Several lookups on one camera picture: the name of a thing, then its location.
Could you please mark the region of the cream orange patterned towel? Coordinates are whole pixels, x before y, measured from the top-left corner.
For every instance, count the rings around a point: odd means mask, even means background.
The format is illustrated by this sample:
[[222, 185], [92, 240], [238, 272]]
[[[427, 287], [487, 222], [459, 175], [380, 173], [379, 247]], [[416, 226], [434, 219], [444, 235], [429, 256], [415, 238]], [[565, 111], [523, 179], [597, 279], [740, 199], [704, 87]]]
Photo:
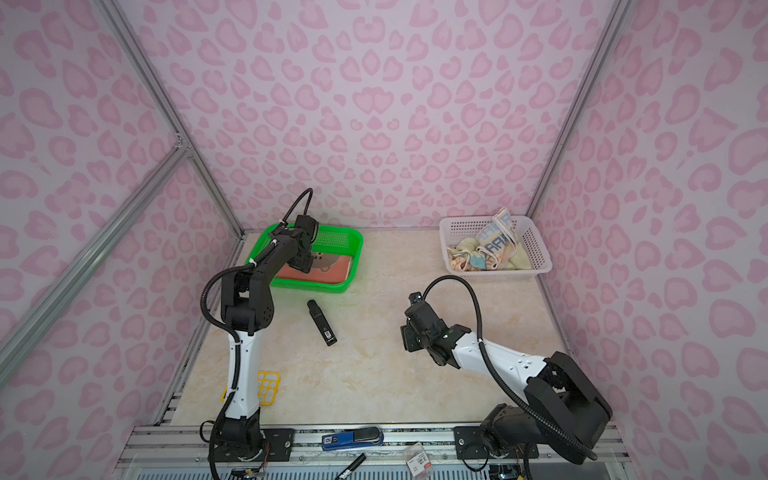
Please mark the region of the cream orange patterned towel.
[[468, 237], [461, 240], [457, 245], [448, 247], [449, 263], [454, 271], [485, 271], [487, 269], [487, 260], [484, 254], [479, 250], [480, 242]]

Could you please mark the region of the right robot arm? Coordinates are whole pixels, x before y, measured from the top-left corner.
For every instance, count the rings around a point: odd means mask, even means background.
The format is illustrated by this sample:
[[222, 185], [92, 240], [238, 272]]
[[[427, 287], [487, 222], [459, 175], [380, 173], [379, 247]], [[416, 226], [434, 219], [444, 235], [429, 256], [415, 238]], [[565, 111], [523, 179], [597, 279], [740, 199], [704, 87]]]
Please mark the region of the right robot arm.
[[503, 458], [535, 444], [577, 465], [597, 458], [595, 448], [612, 409], [570, 356], [523, 354], [481, 341], [461, 325], [431, 333], [406, 324], [400, 332], [406, 351], [425, 350], [437, 365], [485, 375], [513, 395], [480, 422], [469, 443], [471, 453]]

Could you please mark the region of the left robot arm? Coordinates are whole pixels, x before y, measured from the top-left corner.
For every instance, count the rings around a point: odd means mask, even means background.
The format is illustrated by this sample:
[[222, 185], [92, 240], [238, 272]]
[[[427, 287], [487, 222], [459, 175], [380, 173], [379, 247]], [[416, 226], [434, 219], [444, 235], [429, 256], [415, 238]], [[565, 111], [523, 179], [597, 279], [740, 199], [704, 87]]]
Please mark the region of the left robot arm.
[[270, 237], [246, 264], [215, 274], [201, 294], [204, 318], [228, 335], [229, 348], [224, 406], [213, 420], [208, 441], [211, 465], [268, 456], [260, 427], [258, 363], [262, 339], [275, 315], [271, 283], [284, 266], [307, 272], [312, 262], [310, 233], [282, 226]]

